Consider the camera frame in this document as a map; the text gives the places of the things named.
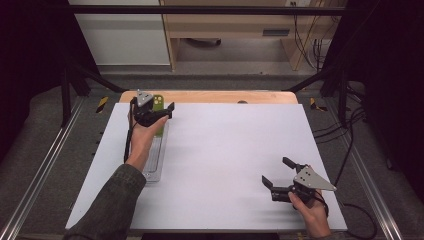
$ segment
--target wire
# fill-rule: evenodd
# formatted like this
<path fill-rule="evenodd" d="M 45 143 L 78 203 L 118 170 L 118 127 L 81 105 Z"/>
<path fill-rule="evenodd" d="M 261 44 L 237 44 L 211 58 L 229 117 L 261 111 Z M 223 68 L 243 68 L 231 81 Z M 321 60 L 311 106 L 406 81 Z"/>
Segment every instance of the wire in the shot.
<path fill-rule="evenodd" d="M 308 52 L 307 52 L 307 54 L 306 54 L 306 56 L 308 57 L 308 58 L 306 58 L 306 60 L 307 60 L 307 62 L 308 62 L 308 64 L 309 64 L 309 66 L 311 66 L 313 69 L 317 70 L 317 67 L 315 67 L 315 66 L 312 64 L 311 58 L 310 58 L 310 56 L 309 56 L 309 52 L 310 52 L 310 50 L 308 50 Z"/>
<path fill-rule="evenodd" d="M 303 55 L 303 57 L 307 60 L 308 65 L 309 65 L 310 67 L 314 68 L 314 69 L 316 69 L 316 68 L 315 68 L 315 66 L 312 64 L 312 62 L 310 61 L 310 59 L 309 59 L 309 57 L 308 57 L 308 54 L 307 54 L 307 52 L 306 52 L 306 50 L 305 50 L 305 46 L 306 46 L 306 43 L 307 43 L 307 41 L 308 41 L 308 39 L 309 39 L 309 36 L 311 35 L 312 28 L 313 28 L 313 27 L 314 27 L 314 25 L 316 24 L 316 22 L 317 22 L 317 20 L 319 19 L 319 17 L 320 17 L 320 16 L 314 16 L 314 20 L 312 21 L 312 24 L 311 24 L 311 26 L 310 26 L 310 28 L 309 28 L 309 31 L 308 31 L 307 35 L 306 35 L 306 41 L 305 41 L 305 43 L 303 43 L 303 42 L 302 42 L 302 38 L 300 37 L 299 31 L 298 31 L 298 28 L 297 28 L 297 15 L 293 15 L 293 18 L 294 18 L 294 41 L 295 41 L 296 46 L 297 46 L 297 48 L 299 49 L 300 53 L 301 53 L 301 54 Z"/>
<path fill-rule="evenodd" d="M 335 139 L 337 139 L 337 138 L 339 138 L 339 137 L 341 137 L 341 136 L 344 136 L 344 135 L 347 133 L 347 131 L 348 131 L 348 130 L 346 130 L 346 131 L 344 131 L 342 134 L 337 135 L 337 136 L 335 136 L 335 137 L 333 137 L 333 138 L 330 138 L 330 139 L 328 139 L 328 140 L 321 141 L 321 142 L 317 142 L 316 144 L 322 144 L 322 143 L 328 143 L 328 142 L 331 142 L 331 141 L 333 141 L 333 140 L 335 140 Z"/>
<path fill-rule="evenodd" d="M 322 44 L 322 41 L 317 44 L 317 54 L 316 54 L 316 57 L 315 57 L 315 60 L 317 61 L 317 69 L 318 70 L 320 70 L 319 63 L 320 63 L 320 60 L 321 60 L 320 59 L 320 57 L 321 57 L 321 44 Z"/>
<path fill-rule="evenodd" d="M 356 109 L 356 110 L 352 113 L 352 115 L 351 115 L 351 119 L 354 119 L 355 114 L 356 114 L 356 111 L 358 111 L 359 109 L 362 109 L 362 107 L 357 108 L 357 109 Z M 340 167 L 339 173 L 337 174 L 336 180 L 334 181 L 334 186 L 335 186 L 335 187 L 337 187 L 337 184 L 339 183 L 340 177 L 341 177 L 341 175 L 342 175 L 342 173 L 343 173 L 343 170 L 344 170 L 344 168 L 345 168 L 345 165 L 346 165 L 347 159 L 349 158 L 349 154 L 350 154 L 350 151 L 352 150 L 352 146 L 353 146 L 353 121 L 349 121 L 349 126 L 350 126 L 350 127 L 349 127 L 349 130 L 350 130 L 350 143 L 349 143 L 349 147 L 348 147 L 348 149 L 347 149 L 347 151 L 346 151 L 346 155 L 345 155 L 345 157 L 344 157 L 344 159 L 343 159 L 342 166 Z"/>
<path fill-rule="evenodd" d="M 359 109 L 362 109 L 362 107 L 357 108 L 354 112 L 359 111 Z M 363 113 L 365 113 L 365 111 L 364 111 L 364 110 L 360 111 L 359 113 L 356 113 L 355 115 L 352 115 L 352 116 L 351 116 L 351 118 L 350 118 L 349 120 L 347 120 L 347 123 L 352 122 L 352 124 L 354 124 L 354 123 L 358 122 L 360 119 L 362 119 L 362 118 L 364 118 L 364 117 L 365 117 L 365 115 L 363 115 Z M 315 131 L 313 131 L 313 132 L 314 132 L 314 133 L 316 133 L 316 132 L 320 132 L 320 131 L 329 130 L 329 129 L 333 128 L 334 126 L 336 126 L 336 125 L 340 125 L 340 124 L 341 124 L 340 122 L 337 122 L 337 123 L 334 123 L 334 124 L 330 125 L 330 126 L 329 126 L 329 127 L 327 127 L 327 128 L 319 129 L 319 130 L 315 130 Z M 329 132 L 327 132 L 327 133 L 324 133 L 324 134 L 321 134 L 321 135 L 318 135 L 318 136 L 314 136 L 314 138 L 315 138 L 315 139 L 317 139 L 317 138 L 321 138 L 321 137 L 328 136 L 328 135 L 330 135 L 331 133 L 334 133 L 334 132 L 336 132 L 337 130 L 342 129 L 342 128 L 343 128 L 343 126 L 339 126 L 339 127 L 335 128 L 335 129 L 333 129 L 333 130 L 331 130 L 331 131 L 329 131 Z"/>
<path fill-rule="evenodd" d="M 315 193 L 318 194 L 321 199 L 317 198 L 316 196 L 313 196 L 313 198 L 317 201 L 319 201 L 320 203 L 324 204 L 324 209 L 325 209 L 325 215 L 328 217 L 328 212 L 330 211 L 330 209 L 328 208 L 327 203 L 324 200 L 324 197 L 322 196 L 321 193 L 319 193 L 317 190 L 315 190 Z"/>
<path fill-rule="evenodd" d="M 370 240 L 370 239 L 374 239 L 375 238 L 375 236 L 377 236 L 377 224 L 376 224 L 376 222 L 374 221 L 374 219 L 371 217 L 371 215 L 367 212 L 367 210 L 365 210 L 365 209 L 363 209 L 363 208 L 361 208 L 361 207 L 359 207 L 359 206 L 357 206 L 357 205 L 354 205 L 354 204 L 350 204 L 350 203 L 342 203 L 342 205 L 344 206 L 344 207 L 352 207 L 352 208 L 355 208 L 355 209 L 358 209 L 358 210 L 360 210 L 361 212 L 363 212 L 365 215 L 367 215 L 367 217 L 371 220 L 371 223 L 372 223 L 372 226 L 373 226 L 373 232 L 372 232 L 372 234 L 371 234 L 371 236 L 369 236 L 369 237 L 362 237 L 362 236 L 359 236 L 359 235 L 356 235 L 356 234 L 354 234 L 354 233 L 352 233 L 351 231 L 346 231 L 346 233 L 347 234 L 349 234 L 350 236 L 352 236 L 352 237 L 354 237 L 354 238 L 357 238 L 357 239 L 362 239 L 362 240 Z"/>
<path fill-rule="evenodd" d="M 134 123 L 134 125 L 132 125 L 132 120 L 133 120 L 133 106 L 135 105 L 135 101 L 136 98 L 133 98 L 130 102 L 130 119 L 129 119 L 129 128 L 128 128 L 128 132 L 127 132 L 127 140 L 125 142 L 125 151 L 124 151 L 124 163 L 127 161 L 128 156 L 130 154 L 130 143 L 131 143 L 131 138 L 132 138 L 132 133 L 134 130 L 135 125 L 137 125 L 137 122 Z"/>

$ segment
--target gray sleeve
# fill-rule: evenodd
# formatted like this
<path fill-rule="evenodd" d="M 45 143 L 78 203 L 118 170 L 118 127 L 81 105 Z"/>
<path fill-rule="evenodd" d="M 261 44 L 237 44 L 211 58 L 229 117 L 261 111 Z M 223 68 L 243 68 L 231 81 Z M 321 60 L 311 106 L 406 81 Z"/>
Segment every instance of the gray sleeve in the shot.
<path fill-rule="evenodd" d="M 63 239 L 126 239 L 137 199 L 145 185 L 146 179 L 139 170 L 122 164 Z"/>

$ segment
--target hand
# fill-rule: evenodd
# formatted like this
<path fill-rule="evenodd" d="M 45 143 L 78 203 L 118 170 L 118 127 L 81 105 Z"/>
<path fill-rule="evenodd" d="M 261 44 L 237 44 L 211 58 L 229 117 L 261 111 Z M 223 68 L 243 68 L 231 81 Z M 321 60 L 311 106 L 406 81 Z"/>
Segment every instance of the hand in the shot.
<path fill-rule="evenodd" d="M 156 132 L 165 125 L 167 120 L 168 116 L 165 116 L 147 128 L 140 124 L 136 124 L 134 126 L 131 137 L 131 153 L 125 162 L 126 164 L 132 165 L 140 172 L 143 171 L 147 159 L 149 158 L 149 151 L 152 147 L 153 137 Z"/>
<path fill-rule="evenodd" d="M 324 204 L 315 199 L 311 199 L 308 204 L 305 205 L 302 200 L 292 192 L 289 192 L 289 198 L 293 206 L 303 216 L 303 221 L 305 222 L 309 237 L 320 238 L 331 235 Z"/>

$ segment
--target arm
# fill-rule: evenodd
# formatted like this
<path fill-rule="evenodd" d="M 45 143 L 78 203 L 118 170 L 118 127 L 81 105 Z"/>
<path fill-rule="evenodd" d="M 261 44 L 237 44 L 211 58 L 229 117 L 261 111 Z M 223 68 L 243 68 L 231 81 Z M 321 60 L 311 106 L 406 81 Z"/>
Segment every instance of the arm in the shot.
<path fill-rule="evenodd" d="M 87 213 L 64 239 L 126 239 L 137 199 L 146 184 L 141 173 L 149 157 L 155 133 L 167 117 L 148 128 L 135 125 L 131 154 L 100 190 Z"/>

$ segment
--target white tabletop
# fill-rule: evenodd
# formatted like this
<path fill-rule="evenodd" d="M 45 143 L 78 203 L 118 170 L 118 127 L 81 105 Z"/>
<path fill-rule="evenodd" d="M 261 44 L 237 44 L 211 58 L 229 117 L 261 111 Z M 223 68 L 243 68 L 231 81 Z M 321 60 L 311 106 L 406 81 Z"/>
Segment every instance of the white tabletop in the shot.
<path fill-rule="evenodd" d="M 66 228 L 88 210 L 122 164 L 128 104 L 118 103 Z M 302 105 L 176 104 L 168 121 L 162 177 L 146 185 L 131 229 L 157 232 L 277 232 L 304 229 L 290 203 L 272 202 L 262 184 L 293 184 L 289 157 L 328 179 Z M 323 191 L 333 230 L 346 230 L 333 192 Z"/>

